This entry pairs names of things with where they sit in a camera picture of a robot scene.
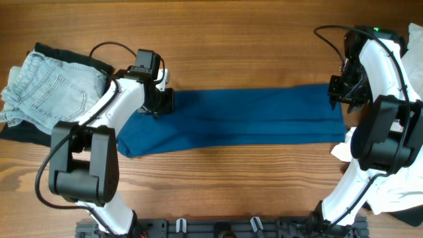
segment table surface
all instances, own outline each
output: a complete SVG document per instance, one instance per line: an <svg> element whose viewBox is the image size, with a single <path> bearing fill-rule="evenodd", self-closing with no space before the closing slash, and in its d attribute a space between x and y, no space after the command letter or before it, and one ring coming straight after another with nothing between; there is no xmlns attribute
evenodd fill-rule
<svg viewBox="0 0 423 238"><path fill-rule="evenodd" d="M328 83L336 53L313 35L322 24L368 24L408 35L423 24L423 1L41 1L0 5L0 86L35 42L88 54L104 41L152 49L166 59L175 90L292 87ZM324 34L342 47L344 32ZM95 58L125 69L133 57L104 46ZM359 114L345 117L358 123ZM213 147L128 159L119 156L119 191L140 218L233 219L306 216L328 196L344 165L331 143ZM0 141L0 237L72 237L84 211L47 208L34 178L48 148ZM86 153L76 157L87 157ZM53 202L62 199L47 189ZM382 214L367 215L371 237L421 237Z"/></svg>

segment denim pocket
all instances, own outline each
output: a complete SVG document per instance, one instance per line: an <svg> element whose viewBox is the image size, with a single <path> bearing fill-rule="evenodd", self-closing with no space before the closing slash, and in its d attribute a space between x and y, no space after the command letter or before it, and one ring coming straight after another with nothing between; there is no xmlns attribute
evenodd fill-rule
<svg viewBox="0 0 423 238"><path fill-rule="evenodd" d="M31 108L49 118L70 121L84 112L86 103L87 92L58 75Z"/></svg>

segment light blue denim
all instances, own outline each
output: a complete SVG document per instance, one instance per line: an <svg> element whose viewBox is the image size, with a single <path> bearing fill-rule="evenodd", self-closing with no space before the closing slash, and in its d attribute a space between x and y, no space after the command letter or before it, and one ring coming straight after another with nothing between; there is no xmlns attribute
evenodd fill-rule
<svg viewBox="0 0 423 238"><path fill-rule="evenodd" d="M74 121L101 98L106 75L80 63L66 63L31 52L18 77L1 92L6 106L0 122L16 126L22 120L51 134L59 122Z"/></svg>

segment wooden table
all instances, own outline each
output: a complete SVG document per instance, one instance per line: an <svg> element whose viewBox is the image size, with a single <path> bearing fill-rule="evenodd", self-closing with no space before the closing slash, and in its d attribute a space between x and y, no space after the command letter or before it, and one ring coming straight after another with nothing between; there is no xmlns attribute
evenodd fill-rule
<svg viewBox="0 0 423 238"><path fill-rule="evenodd" d="M313 35L316 26L368 24L407 36L410 22L423 24L419 0L32 2L0 5L2 88L9 69L22 64L35 42L88 54L110 40L161 54L176 90L328 83L339 74L340 62ZM342 47L343 31L324 34ZM95 58L117 69L134 62L117 46L98 49ZM356 124L358 116L348 115L346 123ZM332 147L252 145L120 156L118 189L140 218L306 216L342 176L343 163L330 155ZM47 153L37 145L0 142L0 237L72 237L75 222L89 219L83 211L53 210L37 201L34 177ZM63 203L49 194L47 176L42 192ZM388 215L362 214L369 216L371 237L421 237L423 232L422 226Z"/></svg>

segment robotic arm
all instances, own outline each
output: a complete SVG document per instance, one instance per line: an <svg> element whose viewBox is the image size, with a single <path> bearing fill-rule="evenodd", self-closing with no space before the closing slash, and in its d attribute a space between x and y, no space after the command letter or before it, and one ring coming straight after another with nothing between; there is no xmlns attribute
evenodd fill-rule
<svg viewBox="0 0 423 238"><path fill-rule="evenodd" d="M348 111L371 104L365 120L356 129L351 143L354 159L346 174L333 193L320 201L305 223L292 223L277 220L276 231L263 225L259 218L247 222L245 237L345 237L351 234L355 216L363 203L378 186L391 174L413 164L423 144L423 104L409 85L401 64L401 47L394 32L378 28L358 27L370 36L375 36L386 47L368 35L348 31L345 37L347 60L342 67L341 76L332 76L328 94L332 107L337 102L350 105ZM136 110L151 114L171 113L173 111L173 90L166 89L169 72L159 71L161 58L154 52L139 50L135 66L119 70L107 93L86 115L76 122L60 122L52 133L52 148L69 135L78 125L84 124L100 109L106 106L96 120L65 142L54 153L50 161L49 186L54 194L61 195L68 202L89 207L91 215L98 223L101 235L110 234L120 237L145 236L145 227L140 225L134 211L128 208L116 191L119 180L116 135L126 120ZM403 79L397 69L401 69ZM406 95L401 87L406 87ZM412 116L406 115L408 106ZM90 161L72 158L72 152L91 150ZM187 222L178 220L173 227L172 237L186 237ZM196 229L205 235L206 225L201 223ZM214 222L214 235L211 237L236 237L230 232L229 223ZM163 223L161 237L169 229Z"/></svg>

